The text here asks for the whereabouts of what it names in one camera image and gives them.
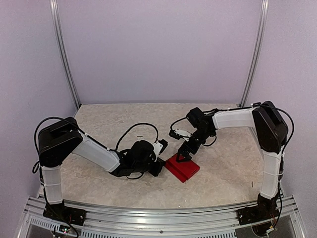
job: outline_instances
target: vertical metal post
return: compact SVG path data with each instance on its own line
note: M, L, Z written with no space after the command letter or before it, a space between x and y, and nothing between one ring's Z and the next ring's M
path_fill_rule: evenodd
M74 104L76 106L76 109L79 109L81 106L76 87L73 81L73 77L70 72L69 68L69 63L66 55L66 50L65 50L65 45L63 41L63 35L61 31L61 26L60 26L60 20L59 20L59 13L58 13L58 6L57 6L57 0L50 0L50 5L51 5L51 12L52 12L52 17L53 17L53 23L54 23L54 29L55 29L55 34L57 38L57 44L60 52L60 56L63 62L65 74L66 74L66 79L67 83L71 92L71 96L73 98Z
M268 0L262 0L262 7L261 7L261 15L260 15L260 21L259 21L259 27L258 27L258 34L256 39L256 45L253 51L251 66L249 69L248 74L248 80L246 83L246 86L243 91L242 99L240 106L244 107L251 89L252 81L255 75L255 71L258 64L258 59L261 51L263 36L264 36L264 29L265 29L265 23L267 18L267 10L268 10Z

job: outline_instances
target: marble-patterned table surface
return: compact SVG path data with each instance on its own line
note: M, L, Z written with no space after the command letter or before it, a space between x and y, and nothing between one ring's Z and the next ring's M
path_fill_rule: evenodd
M82 105L76 119L88 134L110 148L133 124L149 122L168 141L163 160L177 152L183 140L168 136L169 126L185 117L190 109L203 111L224 104L103 104ZM187 121L175 125L193 132ZM130 148L137 140L154 142L156 132L149 126L133 129L119 150ZM62 193L66 200L132 208L193 208L219 206L256 200L262 183L263 160L248 128L217 131L217 142L200 147L193 156L201 168L187 182L180 182L166 168L158 177L149 173L138 180L117 178L80 156L70 155L61 167Z

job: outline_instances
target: red box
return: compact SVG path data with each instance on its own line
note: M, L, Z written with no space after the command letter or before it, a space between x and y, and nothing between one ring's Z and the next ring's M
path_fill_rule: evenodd
M190 179L195 173L197 173L200 167L193 161L186 162L177 162L177 154L173 155L166 161L165 167L174 174L181 182L185 182Z

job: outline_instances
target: robotic arm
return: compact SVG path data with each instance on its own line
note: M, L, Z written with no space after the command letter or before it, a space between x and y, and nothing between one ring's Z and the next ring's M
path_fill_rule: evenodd
M264 160L263 183L256 207L238 210L241 225L258 222L278 215L276 201L279 197L279 181L283 175L284 148L287 144L288 127L272 102L257 103L244 109L202 112L192 109L186 119L196 128L194 133L171 128L169 135L184 138L177 153L177 161L191 160L206 139L216 136L216 130L230 127L251 127L257 132L260 152Z
M83 132L74 118L56 122L39 132L39 160L41 182L47 202L44 216L82 225L86 212L65 207L61 193L60 166L73 153L101 166L116 177L149 172L158 176L165 161L158 156L167 147L165 140L151 144L137 141L121 152L111 150Z

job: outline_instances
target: white wall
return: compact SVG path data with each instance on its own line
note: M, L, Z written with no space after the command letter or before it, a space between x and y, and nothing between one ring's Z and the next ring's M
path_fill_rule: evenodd
M58 53L49 1L0 0L0 237L11 238L38 175L36 125L75 107Z
M261 0L58 2L82 103L239 103Z
M270 0L248 103L271 100L294 119L282 186L294 195L308 237L317 234L317 1Z

